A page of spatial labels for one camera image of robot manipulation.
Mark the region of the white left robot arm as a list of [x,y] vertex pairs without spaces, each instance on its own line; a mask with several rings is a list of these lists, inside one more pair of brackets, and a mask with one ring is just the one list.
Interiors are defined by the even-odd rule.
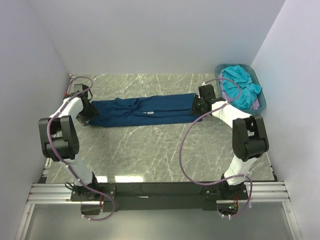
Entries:
[[80,142],[74,125],[74,121],[78,121],[87,126],[99,115],[89,95],[92,95],[89,86],[75,84],[73,92],[64,97],[60,109],[39,120],[38,129],[43,155],[60,163],[72,174],[74,183],[67,182],[65,186],[74,195],[94,201],[99,198],[100,188],[95,174],[79,155]]

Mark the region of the dark blue printed t-shirt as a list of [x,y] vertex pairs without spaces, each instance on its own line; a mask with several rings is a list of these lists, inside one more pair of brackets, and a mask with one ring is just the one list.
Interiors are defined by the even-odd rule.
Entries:
[[93,101],[99,114],[89,125],[112,128],[192,123],[197,119],[191,113],[195,96],[185,93]]

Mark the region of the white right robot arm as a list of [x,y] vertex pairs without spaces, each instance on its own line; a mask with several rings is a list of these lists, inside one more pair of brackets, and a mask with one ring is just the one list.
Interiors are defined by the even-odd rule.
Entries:
[[222,175],[226,181],[220,184],[219,193],[222,198],[230,200],[240,192],[245,175],[269,149],[269,141],[260,115],[243,112],[228,103],[224,98],[217,98],[212,85],[202,85],[195,95],[191,113],[202,116],[210,113],[232,128],[232,150],[234,157]]

